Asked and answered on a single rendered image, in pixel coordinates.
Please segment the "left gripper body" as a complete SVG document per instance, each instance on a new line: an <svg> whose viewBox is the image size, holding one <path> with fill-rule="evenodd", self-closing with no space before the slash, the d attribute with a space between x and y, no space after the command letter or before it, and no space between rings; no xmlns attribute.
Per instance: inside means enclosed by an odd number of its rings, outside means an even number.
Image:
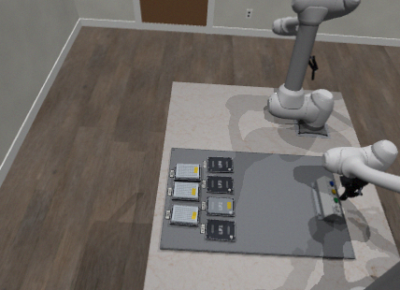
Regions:
<svg viewBox="0 0 400 290"><path fill-rule="evenodd" d="M368 184L368 182L362 181L362 180L360 180L358 178L354 178L353 181L356 183L356 186L354 187L354 189L357 189L357 190L360 190L361 187L362 187L361 190L363 190L363 187Z"/></svg>

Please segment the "white operator button panel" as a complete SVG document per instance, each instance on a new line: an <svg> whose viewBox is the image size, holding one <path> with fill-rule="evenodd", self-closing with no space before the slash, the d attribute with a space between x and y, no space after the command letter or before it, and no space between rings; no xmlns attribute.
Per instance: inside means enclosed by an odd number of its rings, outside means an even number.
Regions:
<svg viewBox="0 0 400 290"><path fill-rule="evenodd" d="M333 180L323 176L315 182L312 182L311 187L318 219L338 221L338 219L342 217L342 213L339 207Z"/></svg>

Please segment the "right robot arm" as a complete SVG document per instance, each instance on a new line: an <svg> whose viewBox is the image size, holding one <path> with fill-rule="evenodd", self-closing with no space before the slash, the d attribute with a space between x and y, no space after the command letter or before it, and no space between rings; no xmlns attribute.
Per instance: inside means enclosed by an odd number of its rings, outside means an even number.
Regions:
<svg viewBox="0 0 400 290"><path fill-rule="evenodd" d="M304 96L302 88L319 25L350 14L360 3L361 0L292 0L293 11L298 17L273 22L274 34L296 38L285 83L269 96L267 110L275 117L297 120L300 134L326 136L323 126L335 103L327 90L319 89Z"/></svg>

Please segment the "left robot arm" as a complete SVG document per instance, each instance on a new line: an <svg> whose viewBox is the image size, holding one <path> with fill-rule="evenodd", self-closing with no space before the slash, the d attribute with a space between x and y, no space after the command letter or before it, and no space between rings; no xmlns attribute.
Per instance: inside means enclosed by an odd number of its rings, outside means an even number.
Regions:
<svg viewBox="0 0 400 290"><path fill-rule="evenodd" d="M400 177L384 172L397 154L396 146L383 139L362 148L336 147L327 150L322 155L321 163L327 171L343 175L339 177L345 189L355 183L350 178L358 178L400 194ZM400 290L400 261L366 288L357 286L350 290Z"/></svg>

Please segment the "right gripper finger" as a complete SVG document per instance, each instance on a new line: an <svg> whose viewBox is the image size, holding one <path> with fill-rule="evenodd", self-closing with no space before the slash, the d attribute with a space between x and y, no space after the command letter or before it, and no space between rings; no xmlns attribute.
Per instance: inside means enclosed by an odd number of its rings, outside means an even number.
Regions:
<svg viewBox="0 0 400 290"><path fill-rule="evenodd" d="M309 60L309 66L311 67L311 69L313 70L312 71L312 76L311 76L311 80L314 80L314 76L315 76L315 72L316 72L316 70L318 69L318 66L317 66L317 63L316 63L316 61L315 61L315 56L311 56L311 59L313 59L312 60L312 63L311 63L311 61ZM315 67L316 66L316 67Z"/></svg>

